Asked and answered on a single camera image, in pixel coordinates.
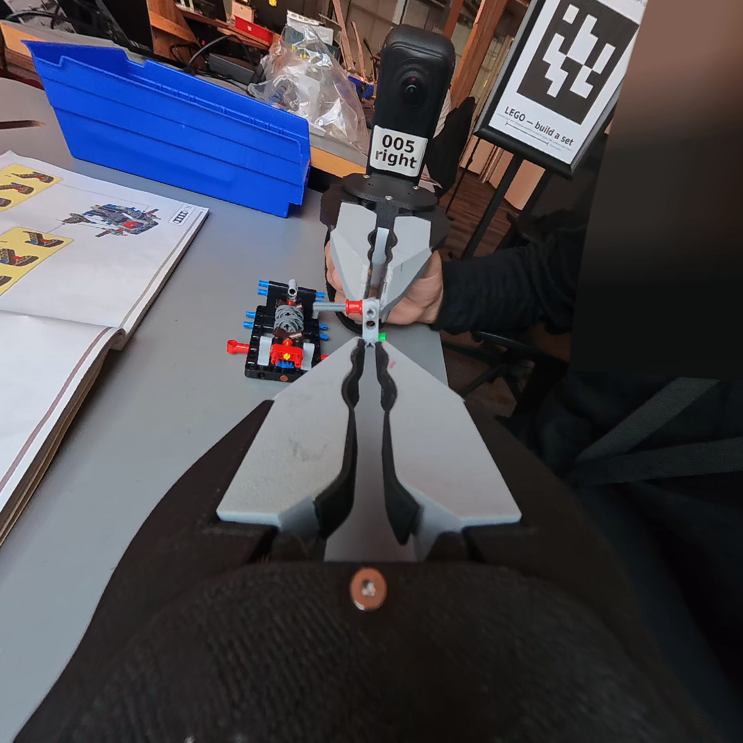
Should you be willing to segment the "person's right hand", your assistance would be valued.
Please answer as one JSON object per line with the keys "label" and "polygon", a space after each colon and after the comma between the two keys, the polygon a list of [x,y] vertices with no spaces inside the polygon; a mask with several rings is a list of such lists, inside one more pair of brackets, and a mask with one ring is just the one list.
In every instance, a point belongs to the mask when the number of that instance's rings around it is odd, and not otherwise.
{"label": "person's right hand", "polygon": [[[325,273],[328,285],[335,290],[336,302],[346,302],[339,273],[330,254],[330,243],[324,246]],[[387,324],[411,325],[416,322],[431,325],[436,321],[443,301],[442,259],[438,251],[432,252],[425,270],[407,293],[392,307]]]}

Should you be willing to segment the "black lego engine assembly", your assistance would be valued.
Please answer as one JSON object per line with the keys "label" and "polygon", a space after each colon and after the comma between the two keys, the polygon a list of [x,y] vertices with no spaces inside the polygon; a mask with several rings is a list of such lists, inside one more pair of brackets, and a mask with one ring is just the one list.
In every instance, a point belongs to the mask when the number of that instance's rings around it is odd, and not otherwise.
{"label": "black lego engine assembly", "polygon": [[291,383],[326,357],[322,343],[329,339],[328,327],[318,319],[326,294],[294,279],[259,281],[257,294],[265,303],[246,312],[243,323],[250,339],[230,339],[226,351],[245,356],[246,377]]}

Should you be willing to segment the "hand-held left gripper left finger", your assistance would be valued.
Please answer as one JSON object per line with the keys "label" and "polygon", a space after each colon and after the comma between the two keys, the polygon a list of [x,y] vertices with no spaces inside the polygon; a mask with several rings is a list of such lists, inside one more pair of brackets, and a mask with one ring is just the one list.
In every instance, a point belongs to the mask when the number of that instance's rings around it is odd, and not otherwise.
{"label": "hand-held left gripper left finger", "polygon": [[354,408],[365,343],[352,339],[271,401],[217,507],[223,522],[330,536],[354,504]]}

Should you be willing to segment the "small grey lego subassembly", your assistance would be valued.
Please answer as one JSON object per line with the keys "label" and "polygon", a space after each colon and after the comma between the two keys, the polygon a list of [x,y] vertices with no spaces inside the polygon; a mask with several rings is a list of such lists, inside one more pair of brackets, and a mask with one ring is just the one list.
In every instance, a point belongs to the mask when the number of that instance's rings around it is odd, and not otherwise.
{"label": "small grey lego subassembly", "polygon": [[335,312],[344,316],[358,314],[361,317],[361,338],[365,347],[373,347],[379,342],[380,301],[377,298],[345,300],[344,302],[320,302],[312,305],[313,313]]}

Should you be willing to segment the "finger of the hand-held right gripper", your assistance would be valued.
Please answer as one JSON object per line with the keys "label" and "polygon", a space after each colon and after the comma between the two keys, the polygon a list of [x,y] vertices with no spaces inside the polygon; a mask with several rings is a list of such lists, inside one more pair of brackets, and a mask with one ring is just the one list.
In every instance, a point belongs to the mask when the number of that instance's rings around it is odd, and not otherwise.
{"label": "finger of the hand-held right gripper", "polygon": [[351,301],[377,299],[372,284],[377,215],[360,204],[342,202],[337,223],[330,232],[332,285]]}
{"label": "finger of the hand-held right gripper", "polygon": [[431,223],[416,216],[397,216],[385,237],[384,253],[375,248],[375,290],[381,315],[389,315],[413,283],[422,275],[431,257]]}

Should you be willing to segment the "wooden shelf unit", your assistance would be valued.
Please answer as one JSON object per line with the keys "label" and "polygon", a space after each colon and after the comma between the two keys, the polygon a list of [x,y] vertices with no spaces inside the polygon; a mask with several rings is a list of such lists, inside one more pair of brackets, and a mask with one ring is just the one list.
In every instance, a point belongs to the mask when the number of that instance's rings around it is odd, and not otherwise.
{"label": "wooden shelf unit", "polygon": [[204,38],[211,40],[214,36],[232,35],[249,48],[268,51],[279,36],[255,22],[212,19],[173,1],[147,1],[146,4],[153,31],[187,44],[201,45]]}

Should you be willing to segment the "person's right forearm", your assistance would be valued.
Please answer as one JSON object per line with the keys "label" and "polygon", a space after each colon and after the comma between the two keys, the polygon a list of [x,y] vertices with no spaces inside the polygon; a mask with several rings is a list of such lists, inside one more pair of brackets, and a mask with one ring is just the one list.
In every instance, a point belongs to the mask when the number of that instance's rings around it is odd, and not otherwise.
{"label": "person's right forearm", "polygon": [[443,299],[432,328],[451,334],[573,328],[587,227],[557,229],[543,241],[443,263]]}

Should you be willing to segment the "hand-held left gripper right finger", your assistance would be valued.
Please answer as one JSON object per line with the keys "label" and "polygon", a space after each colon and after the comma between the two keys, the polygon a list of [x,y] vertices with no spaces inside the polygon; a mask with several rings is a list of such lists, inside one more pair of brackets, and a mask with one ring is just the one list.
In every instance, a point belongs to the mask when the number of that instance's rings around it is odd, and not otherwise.
{"label": "hand-held left gripper right finger", "polygon": [[389,523],[425,560],[441,534],[522,519],[463,399],[388,342],[375,348]]}

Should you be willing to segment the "clear plastic bag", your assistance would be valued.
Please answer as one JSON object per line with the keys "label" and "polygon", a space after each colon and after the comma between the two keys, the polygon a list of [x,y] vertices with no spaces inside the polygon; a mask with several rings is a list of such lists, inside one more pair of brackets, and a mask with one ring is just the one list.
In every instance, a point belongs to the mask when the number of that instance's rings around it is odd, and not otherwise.
{"label": "clear plastic bag", "polygon": [[301,116],[312,132],[366,153],[369,135],[358,92],[316,31],[285,26],[247,93]]}

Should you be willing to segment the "open lego instruction booklet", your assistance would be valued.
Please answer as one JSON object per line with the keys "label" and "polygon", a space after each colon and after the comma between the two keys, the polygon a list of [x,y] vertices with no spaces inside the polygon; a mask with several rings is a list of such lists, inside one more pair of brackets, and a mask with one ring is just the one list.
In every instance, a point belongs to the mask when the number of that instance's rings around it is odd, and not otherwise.
{"label": "open lego instruction booklet", "polygon": [[1,542],[209,209],[1,158]]}

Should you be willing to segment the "marker sign on black stand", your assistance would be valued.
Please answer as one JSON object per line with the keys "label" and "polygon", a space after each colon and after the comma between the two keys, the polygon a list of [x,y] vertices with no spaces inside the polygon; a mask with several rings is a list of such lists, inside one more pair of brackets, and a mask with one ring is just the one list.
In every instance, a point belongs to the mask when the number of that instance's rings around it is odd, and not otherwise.
{"label": "marker sign on black stand", "polygon": [[611,121],[645,2],[531,2],[473,135],[512,154],[461,259],[473,257],[524,161],[571,178]]}

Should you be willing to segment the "blue plastic bin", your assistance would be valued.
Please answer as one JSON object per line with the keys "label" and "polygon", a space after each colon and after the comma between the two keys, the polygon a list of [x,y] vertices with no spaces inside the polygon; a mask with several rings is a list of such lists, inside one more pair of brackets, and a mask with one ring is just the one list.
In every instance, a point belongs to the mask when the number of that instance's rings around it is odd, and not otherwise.
{"label": "blue plastic bin", "polygon": [[282,218],[302,205],[302,117],[121,48],[24,44],[75,158]]}

